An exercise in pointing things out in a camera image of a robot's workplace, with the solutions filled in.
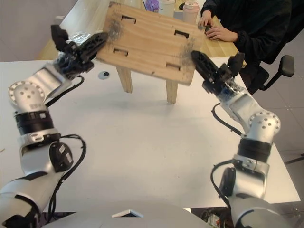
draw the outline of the purple box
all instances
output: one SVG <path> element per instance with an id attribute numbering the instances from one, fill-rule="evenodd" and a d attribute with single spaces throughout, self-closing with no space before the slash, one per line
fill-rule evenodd
<path id="1" fill-rule="evenodd" d="M 147 11 L 158 13 L 158 0 L 144 0 Z"/>

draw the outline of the white container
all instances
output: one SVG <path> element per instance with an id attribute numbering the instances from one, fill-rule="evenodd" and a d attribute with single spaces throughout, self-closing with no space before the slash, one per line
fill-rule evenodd
<path id="1" fill-rule="evenodd" d="M 184 8 L 183 8 L 184 21 L 187 22 L 187 23 L 190 23 L 190 24 L 195 24 L 199 10 L 200 10 L 200 6 L 197 2 L 187 1 L 184 5 Z"/>
<path id="2" fill-rule="evenodd" d="M 159 0 L 158 13 L 173 18 L 175 0 Z"/>

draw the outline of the stool leg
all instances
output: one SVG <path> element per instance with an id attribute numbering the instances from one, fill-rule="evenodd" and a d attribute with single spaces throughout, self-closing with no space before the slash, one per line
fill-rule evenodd
<path id="1" fill-rule="evenodd" d="M 179 84 L 177 82 L 166 80 L 167 101 L 171 104 L 175 104 L 175 102 L 176 102 L 178 85 Z"/>
<path id="2" fill-rule="evenodd" d="M 123 90 L 127 93 L 132 93 L 133 87 L 132 87 L 132 79 L 131 79 L 131 71 L 128 68 L 125 67 L 116 67 L 120 82 L 122 83 Z"/>

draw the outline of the pink cup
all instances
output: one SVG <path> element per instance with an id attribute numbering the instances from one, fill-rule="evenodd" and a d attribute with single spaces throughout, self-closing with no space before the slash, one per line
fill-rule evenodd
<path id="1" fill-rule="evenodd" d="M 193 2 L 193 1 L 185 2 L 184 8 L 183 8 L 184 21 L 188 22 L 190 24 L 195 24 L 199 10 L 200 10 L 200 6 L 197 2 Z"/>

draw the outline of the hand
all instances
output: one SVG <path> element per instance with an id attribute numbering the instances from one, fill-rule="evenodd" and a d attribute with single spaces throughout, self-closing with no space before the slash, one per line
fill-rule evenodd
<path id="1" fill-rule="evenodd" d="M 206 32 L 207 37 L 210 40 L 220 39 L 226 42 L 236 42 L 238 39 L 238 34 L 236 32 L 231 32 L 224 27 L 213 26 Z"/>
<path id="2" fill-rule="evenodd" d="M 213 26 L 213 19 L 211 17 L 211 12 L 209 10 L 205 10 L 203 12 L 203 16 L 199 20 L 198 25 L 199 26 L 207 26 L 207 25 Z"/>

